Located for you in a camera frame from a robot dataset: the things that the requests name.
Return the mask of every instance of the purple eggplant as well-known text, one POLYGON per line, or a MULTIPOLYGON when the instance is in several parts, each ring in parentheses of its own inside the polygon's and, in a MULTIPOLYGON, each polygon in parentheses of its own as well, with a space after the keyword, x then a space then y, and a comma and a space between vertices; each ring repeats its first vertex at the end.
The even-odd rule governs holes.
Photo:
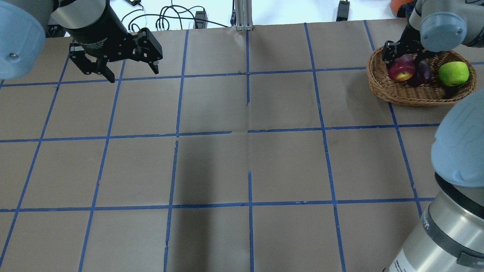
POLYGON ((417 87, 422 84, 429 84, 432 81, 432 68, 426 61, 421 61, 417 67, 415 74, 407 80, 407 83, 412 87, 417 87))

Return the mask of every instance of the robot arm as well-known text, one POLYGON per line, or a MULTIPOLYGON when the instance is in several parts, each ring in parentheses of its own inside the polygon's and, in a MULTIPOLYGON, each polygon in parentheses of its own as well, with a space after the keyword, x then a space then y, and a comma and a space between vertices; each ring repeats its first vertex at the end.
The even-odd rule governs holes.
POLYGON ((484 0, 417 0, 396 43, 387 41, 382 59, 391 65, 404 54, 429 58, 460 44, 484 47, 484 0))
MULTIPOLYGON (((145 62, 158 74, 158 61, 163 58, 161 45, 147 28, 136 35, 129 34, 109 0, 0 0, 0 13, 9 15, 3 29, 10 32, 12 26, 21 35, 0 41, 0 64, 7 64, 0 65, 0 78, 18 78, 30 72, 44 46, 43 28, 51 14, 74 37, 76 42, 69 46, 69 58, 84 74, 103 75, 112 83, 114 74, 106 64, 125 59, 145 62), (18 20, 28 23, 15 26, 18 20), (32 26, 34 36, 26 31, 32 26), (96 62, 91 62, 86 54, 96 57, 96 62)), ((0 36, 11 34, 0 30, 0 36)))

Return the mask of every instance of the blue grid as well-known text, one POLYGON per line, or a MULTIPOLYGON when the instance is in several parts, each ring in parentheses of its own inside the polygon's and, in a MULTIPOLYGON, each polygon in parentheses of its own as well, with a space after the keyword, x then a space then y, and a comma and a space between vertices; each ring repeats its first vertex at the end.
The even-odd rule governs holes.
MULTIPOLYGON (((368 29, 367 22, 364 21, 364 25, 368 34, 368 39, 369 43, 372 47, 373 50, 375 50, 373 40, 370 34, 370 31, 368 29)), ((137 77, 137 78, 122 78, 122 74, 124 71, 124 66, 125 62, 123 62, 122 68, 121 68, 121 74, 119 79, 116 79, 117 82, 117 89, 116 89, 116 95, 114 98, 113 102, 113 107, 111 111, 111 118, 109 122, 109 128, 108 128, 108 133, 106 136, 88 136, 88 137, 65 137, 65 138, 44 138, 45 130, 47 127, 47 123, 49 121, 52 108, 54 106, 59 87, 61 84, 74 84, 74 83, 89 83, 89 82, 107 82, 107 80, 81 80, 81 81, 62 81, 62 78, 65 73, 65 69, 68 63, 68 57, 66 58, 66 62, 64 64, 61 76, 59 78, 58 82, 42 82, 42 83, 23 83, 23 84, 5 84, 4 80, 0 82, 0 90, 3 86, 5 87, 10 87, 10 86, 32 86, 32 85, 57 85, 56 91, 54 94, 54 97, 52 99, 50 109, 42 130, 42 134, 40 138, 36 139, 9 139, 9 140, 0 140, 0 143, 6 143, 6 142, 38 142, 34 157, 32 159, 31 166, 29 168, 29 173, 27 175, 22 193, 20 195, 20 199, 18 202, 18 205, 15 209, 0 209, 0 212, 13 212, 14 217, 12 220, 11 227, 9 229, 7 239, 5 241, 1 256, 0 256, 0 266, 3 262, 13 229, 15 227, 15 222, 18 216, 19 212, 61 212, 61 211, 90 211, 89 215, 89 221, 88 225, 86 228, 86 234, 85 234, 85 239, 83 242, 83 248, 82 248, 82 253, 81 253, 81 258, 79 261, 79 268, 78 271, 82 271, 83 267, 83 261, 84 261, 84 256, 85 256, 85 251, 89 239, 89 231, 92 223, 92 216, 94 211, 114 211, 114 210, 159 210, 159 209, 167 209, 168 210, 168 218, 167 218, 167 228, 166 228, 166 246, 165 246, 165 255, 164 255, 164 261, 165 261, 165 266, 164 266, 164 271, 166 272, 166 266, 167 266, 167 258, 168 258, 168 253, 169 253, 169 236, 170 236, 170 227, 171 227, 171 214, 173 209, 206 209, 206 208, 220 208, 220 207, 249 207, 249 229, 250 229, 250 234, 249 234, 249 241, 250 241, 250 269, 251 272, 254 271, 254 230, 253 230, 253 207, 254 206, 279 206, 279 205, 333 205, 334 207, 334 219, 335 219, 335 228, 336 228, 336 233, 337 233, 337 239, 338 239, 338 247, 339 247, 339 253, 340 253, 340 258, 341 258, 341 266, 343 271, 346 271, 345 267, 345 260, 344 260, 344 253, 343 253, 343 245, 342 245, 342 240, 341 240, 341 233, 340 233, 340 227, 339 227, 339 219, 338 219, 338 212, 337 212, 337 205, 338 204, 361 204, 361 203, 395 203, 395 202, 415 202, 417 205, 417 210, 419 215, 422 214, 422 209, 420 207, 420 202, 421 201, 432 201, 432 197, 425 197, 421 198, 418 197, 417 191, 414 188, 414 183, 413 183, 413 177, 412 173, 410 170, 410 166, 408 163, 408 158, 405 152, 405 146, 402 141, 402 137, 400 135, 400 130, 399 128, 402 127, 435 127, 438 126, 438 123, 432 123, 432 124, 405 124, 401 125, 398 124, 393 106, 391 103, 389 103, 389 110, 393 118, 393 125, 368 125, 368 126, 340 126, 340 127, 326 127, 324 125, 324 119, 322 115, 322 110, 321 110, 321 103, 319 99, 319 90, 318 90, 318 80, 316 77, 317 72, 324 72, 324 71, 345 71, 345 70, 364 70, 365 67, 347 67, 347 68, 326 68, 326 69, 316 69, 315 64, 314 64, 314 58, 313 58, 313 51, 311 47, 311 39, 309 35, 309 31, 307 28, 307 24, 304 24, 304 29, 306 32, 306 38, 308 42, 308 48, 310 52, 310 57, 311 57, 311 66, 312 69, 306 69, 306 70, 285 70, 285 71, 268 71, 268 72, 251 72, 250 71, 250 66, 249 66, 249 32, 246 32, 246 57, 247 57, 247 68, 246 72, 239 72, 239 73, 227 73, 227 74, 207 74, 207 75, 185 75, 184 70, 185 70, 185 62, 186 62, 186 51, 187 51, 187 44, 188 44, 188 34, 189 31, 186 31, 186 36, 185 36, 185 43, 184 43, 184 51, 183 51, 183 64, 182 64, 182 72, 180 76, 154 76, 154 77, 137 77), (99 189, 99 180, 101 179, 102 172, 103 172, 103 166, 104 166, 104 161, 106 158, 106 152, 109 144, 110 139, 118 139, 118 138, 138 138, 138 137, 183 137, 183 136, 197 136, 197 135, 222 135, 222 134, 230 134, 232 133, 231 131, 216 131, 216 132, 201 132, 201 133, 180 133, 180 114, 181 114, 181 105, 182 105, 182 92, 183 92, 183 81, 185 78, 193 78, 193 77, 211 77, 211 76, 240 76, 240 75, 245 75, 246 76, 246 82, 247 82, 247 104, 250 103, 250 75, 261 75, 261 74, 285 74, 285 73, 306 73, 306 72, 312 72, 313 73, 313 78, 314 78, 314 85, 315 85, 315 90, 316 90, 316 99, 317 99, 317 105, 318 105, 318 113, 319 113, 319 119, 321 123, 321 127, 313 127, 313 128, 293 128, 293 129, 270 129, 270 130, 248 130, 248 133, 273 133, 273 132, 297 132, 297 131, 321 131, 322 136, 323 136, 323 143, 324 143, 324 151, 325 151, 325 156, 326 156, 326 162, 327 162, 327 168, 328 168, 328 173, 329 173, 329 178, 330 178, 330 187, 331 187, 331 194, 332 194, 332 199, 331 200, 316 200, 316 201, 277 201, 277 202, 253 202, 252 200, 252 173, 248 172, 248 202, 236 202, 236 203, 217 203, 217 204, 205 204, 205 205, 173 205, 173 193, 174 193, 174 186, 175 186, 175 174, 176 174, 176 165, 177 165, 177 155, 178 155, 178 144, 179 142, 176 141, 175 143, 175 150, 174 150, 174 159, 173 159, 173 170, 172 170, 172 180, 171 180, 171 189, 170 189, 170 201, 169 205, 150 205, 150 206, 115 206, 115 207, 96 207, 96 199, 97 199, 97 193, 99 189), (112 127, 112 122, 113 122, 113 117, 116 109, 116 102, 117 102, 117 97, 119 94, 119 88, 121 85, 122 81, 132 81, 132 80, 154 80, 154 79, 165 79, 165 78, 179 78, 181 80, 181 85, 180 85, 180 94, 179 94, 179 104, 178 104, 178 114, 177 114, 177 129, 176 133, 173 134, 150 134, 150 135, 123 135, 123 136, 111 136, 111 127, 112 127), (333 183, 333 177, 332 177, 332 172, 331 172, 331 160, 330 160, 330 154, 328 151, 328 145, 327 145, 327 138, 326 138, 326 131, 327 130, 351 130, 351 129, 378 129, 378 128, 395 128, 397 132, 397 136, 399 139, 400 147, 402 150, 402 155, 407 167, 408 171, 408 178, 410 181, 410 185, 412 187, 413 193, 414 193, 414 198, 390 198, 390 199, 353 199, 353 200, 338 200, 335 195, 334 191, 334 183, 333 183), (90 207, 62 207, 62 208, 21 208, 22 200, 25 195, 25 191, 27 189, 29 179, 41 146, 41 143, 44 141, 69 141, 69 140, 97 140, 97 139, 104 139, 106 140, 105 143, 105 149, 103 152, 103 157, 102 157, 102 162, 100 165, 99 169, 99 175, 98 175, 98 183, 96 184, 95 190, 94 190, 94 196, 92 199, 92 205, 90 207)), ((484 62, 472 62, 471 64, 473 65, 484 65, 484 62)))

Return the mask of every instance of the metal bracket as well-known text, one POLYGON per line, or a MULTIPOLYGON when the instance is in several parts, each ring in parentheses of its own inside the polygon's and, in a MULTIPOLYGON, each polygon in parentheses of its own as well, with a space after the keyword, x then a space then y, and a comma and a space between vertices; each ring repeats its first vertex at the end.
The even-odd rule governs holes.
POLYGON ((237 30, 253 30, 252 0, 235 0, 235 18, 237 30))

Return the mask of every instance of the round blue cap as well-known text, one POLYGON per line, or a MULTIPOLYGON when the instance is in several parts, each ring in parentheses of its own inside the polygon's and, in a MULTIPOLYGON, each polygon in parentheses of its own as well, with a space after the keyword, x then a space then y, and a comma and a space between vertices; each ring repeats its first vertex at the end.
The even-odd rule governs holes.
POLYGON ((466 35, 466 22, 454 13, 433 13, 420 25, 422 45, 432 52, 452 50, 464 41, 466 35))
POLYGON ((440 123, 432 145, 432 164, 447 182, 484 187, 484 90, 455 105, 440 123))
POLYGON ((32 15, 0 0, 0 79, 28 74, 44 48, 45 31, 32 15))

